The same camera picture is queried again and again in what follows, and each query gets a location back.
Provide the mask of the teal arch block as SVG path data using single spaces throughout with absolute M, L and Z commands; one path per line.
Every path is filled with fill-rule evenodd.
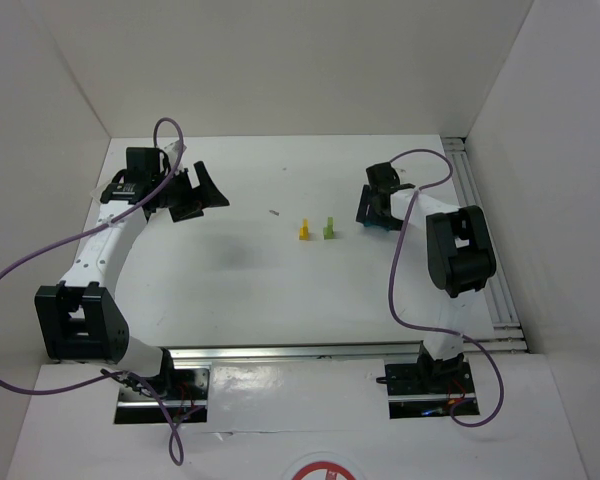
M 385 222 L 383 220 L 377 221 L 366 219 L 363 221 L 363 226 L 366 228 L 379 228 L 384 231 L 390 231 L 390 228 L 385 225 Z

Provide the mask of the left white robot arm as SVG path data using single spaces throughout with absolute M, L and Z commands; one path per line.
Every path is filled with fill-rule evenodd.
M 168 384 L 171 355 L 131 335 L 115 301 L 116 286 L 136 239 L 152 215 L 168 211 L 179 222 L 226 207 L 203 162 L 194 165 L 199 181 L 176 161 L 181 142 L 166 148 L 130 147 L 126 166 L 103 187 L 96 233 L 88 236 L 72 267 L 54 285 L 36 292 L 34 305 L 48 356 L 53 360 L 111 365 Z

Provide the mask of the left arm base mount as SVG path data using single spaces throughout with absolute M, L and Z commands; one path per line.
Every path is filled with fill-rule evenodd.
M 202 424 L 208 419 L 210 368 L 175 369 L 170 380 L 151 379 L 175 423 Z M 117 425 L 165 424 L 166 419 L 150 391 L 137 380 L 126 380 L 119 389 L 114 423 Z

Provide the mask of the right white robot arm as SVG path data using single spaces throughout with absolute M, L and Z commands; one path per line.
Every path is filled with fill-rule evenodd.
M 444 203 L 411 183 L 403 184 L 389 162 L 368 167 L 366 175 L 356 221 L 399 233 L 390 269 L 390 313 L 397 323 L 426 333 L 420 344 L 419 368 L 432 377 L 450 375 L 462 366 L 464 332 L 477 293 L 497 268 L 484 213 L 476 205 Z M 409 226 L 426 233 L 429 277 L 449 297 L 434 327 L 405 322 L 395 309 L 395 276 Z

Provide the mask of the light green rectangular block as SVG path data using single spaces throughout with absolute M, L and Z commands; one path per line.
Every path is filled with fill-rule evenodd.
M 329 217 L 327 219 L 327 225 L 326 225 L 326 227 L 329 228 L 329 229 L 331 229 L 333 231 L 333 238 L 332 239 L 334 239 L 335 238 L 334 219 L 332 217 Z

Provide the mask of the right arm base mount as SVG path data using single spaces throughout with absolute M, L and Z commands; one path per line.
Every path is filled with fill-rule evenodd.
M 471 368 L 434 380 L 425 380 L 415 364 L 386 364 L 384 375 L 375 379 L 386 388 L 391 419 L 477 416 L 479 406 Z

